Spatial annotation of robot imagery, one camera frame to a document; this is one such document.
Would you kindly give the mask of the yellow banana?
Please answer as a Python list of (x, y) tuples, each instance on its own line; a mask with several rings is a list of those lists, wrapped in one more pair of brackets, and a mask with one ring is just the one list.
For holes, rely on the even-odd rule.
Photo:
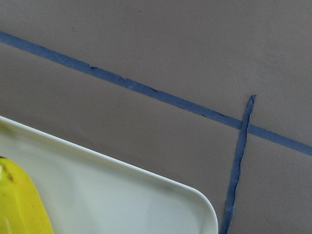
[(5, 157), (0, 158), (0, 232), (54, 233), (32, 179), (22, 167)]

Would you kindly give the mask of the white bear plastic tray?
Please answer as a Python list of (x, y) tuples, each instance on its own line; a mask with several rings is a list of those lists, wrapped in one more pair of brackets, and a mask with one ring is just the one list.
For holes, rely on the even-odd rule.
[(218, 232), (198, 190), (5, 117), (0, 154), (32, 178), (58, 234)]

